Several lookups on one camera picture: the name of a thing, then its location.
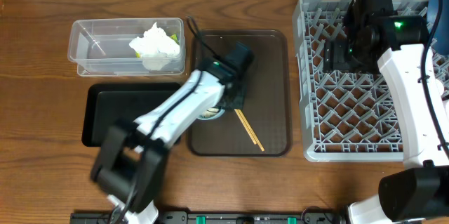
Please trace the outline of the dark blue plate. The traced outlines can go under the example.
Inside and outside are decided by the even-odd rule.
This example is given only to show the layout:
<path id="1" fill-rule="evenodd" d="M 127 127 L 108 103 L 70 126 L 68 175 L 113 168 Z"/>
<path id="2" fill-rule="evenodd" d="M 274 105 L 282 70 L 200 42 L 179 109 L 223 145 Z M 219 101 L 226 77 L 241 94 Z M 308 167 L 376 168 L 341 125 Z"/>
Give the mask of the dark blue plate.
<path id="1" fill-rule="evenodd" d="M 438 0 L 429 0 L 427 22 L 434 24 L 438 10 Z M 436 42 L 432 48 L 440 55 L 448 57 L 448 0 L 443 0 L 441 16 L 434 35 Z"/>

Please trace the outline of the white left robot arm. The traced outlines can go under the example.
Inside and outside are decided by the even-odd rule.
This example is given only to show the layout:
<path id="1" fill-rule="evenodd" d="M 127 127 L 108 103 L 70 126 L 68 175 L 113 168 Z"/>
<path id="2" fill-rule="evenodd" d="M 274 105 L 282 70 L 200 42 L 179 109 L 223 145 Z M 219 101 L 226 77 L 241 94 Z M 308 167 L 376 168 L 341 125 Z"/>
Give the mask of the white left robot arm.
<path id="1" fill-rule="evenodd" d="M 187 82 L 157 108 L 108 130 L 91 180 L 115 207 L 108 223 L 153 223 L 170 149 L 208 109 L 234 107 L 250 59 L 206 58 Z"/>

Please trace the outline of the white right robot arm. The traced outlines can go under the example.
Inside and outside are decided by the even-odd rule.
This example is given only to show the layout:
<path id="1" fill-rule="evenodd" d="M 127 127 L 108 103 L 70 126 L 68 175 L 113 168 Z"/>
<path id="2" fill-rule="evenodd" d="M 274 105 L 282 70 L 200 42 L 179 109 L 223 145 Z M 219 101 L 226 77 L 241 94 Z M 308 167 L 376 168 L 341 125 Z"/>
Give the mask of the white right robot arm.
<path id="1" fill-rule="evenodd" d="M 348 37 L 331 44 L 326 69 L 380 73 L 403 140 L 404 171 L 350 204 L 340 223 L 402 223 L 448 216 L 448 110 L 433 72 L 434 30 L 422 16 L 382 9 L 347 13 Z"/>

